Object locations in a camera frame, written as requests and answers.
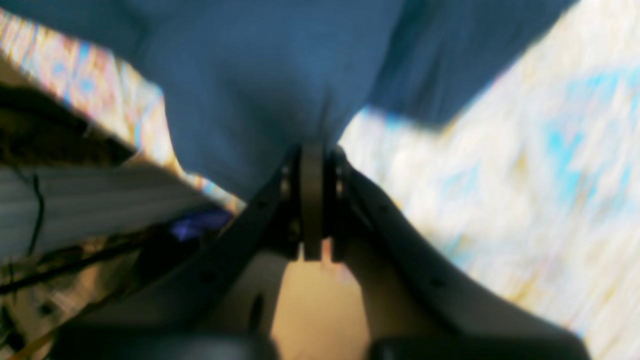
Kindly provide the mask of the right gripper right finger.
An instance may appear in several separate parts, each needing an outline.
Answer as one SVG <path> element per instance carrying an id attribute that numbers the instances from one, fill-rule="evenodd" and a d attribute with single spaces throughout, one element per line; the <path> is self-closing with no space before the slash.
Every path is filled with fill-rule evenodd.
<path id="1" fill-rule="evenodd" d="M 361 289 L 368 360 L 589 360 L 574 333 L 503 300 L 431 246 L 341 148 L 327 165 L 332 260 Z"/>

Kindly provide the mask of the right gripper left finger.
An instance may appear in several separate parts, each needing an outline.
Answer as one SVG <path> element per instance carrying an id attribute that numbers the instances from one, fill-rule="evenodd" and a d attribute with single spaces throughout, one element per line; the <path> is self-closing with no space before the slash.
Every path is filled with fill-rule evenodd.
<path id="1" fill-rule="evenodd" d="M 218 239 L 130 297 L 58 331 L 52 360 L 278 360 L 288 262 L 322 259 L 325 151 L 303 145 Z"/>

